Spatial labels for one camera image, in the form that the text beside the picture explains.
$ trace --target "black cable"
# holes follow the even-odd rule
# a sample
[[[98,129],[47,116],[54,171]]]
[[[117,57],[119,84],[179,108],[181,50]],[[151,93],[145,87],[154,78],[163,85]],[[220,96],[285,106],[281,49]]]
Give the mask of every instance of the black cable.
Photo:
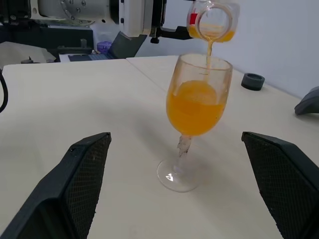
[[[8,104],[8,88],[6,87],[6,83],[4,80],[4,77],[2,75],[2,70],[0,69],[0,82],[2,85],[2,89],[3,89],[3,103],[0,107],[0,113],[2,111],[4,111],[4,109],[6,108],[7,104]]]

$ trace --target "orange juice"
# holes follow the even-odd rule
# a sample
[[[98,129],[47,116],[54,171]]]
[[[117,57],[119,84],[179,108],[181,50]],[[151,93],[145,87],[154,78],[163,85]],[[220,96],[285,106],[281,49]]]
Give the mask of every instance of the orange juice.
[[[206,26],[205,28],[207,28],[208,30],[201,30],[202,34],[208,36],[210,39],[214,39],[214,37],[216,36],[216,34],[219,33],[219,27],[218,26]],[[200,38],[198,32],[196,31],[195,25],[191,25],[189,26],[188,29],[188,33],[191,37],[193,38]],[[230,30],[224,37],[216,40],[215,42],[227,42],[230,41],[235,35],[235,32]]]
[[[213,128],[225,104],[217,103],[216,91],[206,81],[187,81],[169,89],[166,111],[170,123],[183,135],[196,136]]]

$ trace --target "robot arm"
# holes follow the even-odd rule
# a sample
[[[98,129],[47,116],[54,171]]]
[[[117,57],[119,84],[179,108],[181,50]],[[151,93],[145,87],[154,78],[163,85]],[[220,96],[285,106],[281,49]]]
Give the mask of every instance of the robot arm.
[[[0,21],[18,24],[28,19],[70,19],[79,24],[93,21],[119,25],[128,37],[191,39],[186,27],[164,29],[166,0],[0,0]]]

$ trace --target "glass base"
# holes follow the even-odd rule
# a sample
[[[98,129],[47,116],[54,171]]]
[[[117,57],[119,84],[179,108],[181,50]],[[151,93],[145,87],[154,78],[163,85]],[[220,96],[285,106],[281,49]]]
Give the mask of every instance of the glass base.
[[[175,192],[189,192],[199,185],[199,179],[195,172],[175,173],[174,161],[164,160],[159,163],[158,177],[160,182]]]

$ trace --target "white table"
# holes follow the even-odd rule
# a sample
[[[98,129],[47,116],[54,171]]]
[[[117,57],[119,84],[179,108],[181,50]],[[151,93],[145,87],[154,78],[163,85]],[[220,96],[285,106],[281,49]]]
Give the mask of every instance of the white table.
[[[189,193],[170,191],[156,168],[177,156],[179,133],[165,114],[175,62],[176,57],[154,57],[5,67],[9,104],[0,115],[0,191],[6,192],[0,196],[0,232],[71,144],[110,131],[88,238],[280,239],[241,133],[293,142],[319,165],[319,119],[295,117],[299,100],[274,88],[242,88],[242,74],[234,72],[222,120],[196,138],[189,152],[207,165],[203,185]]]

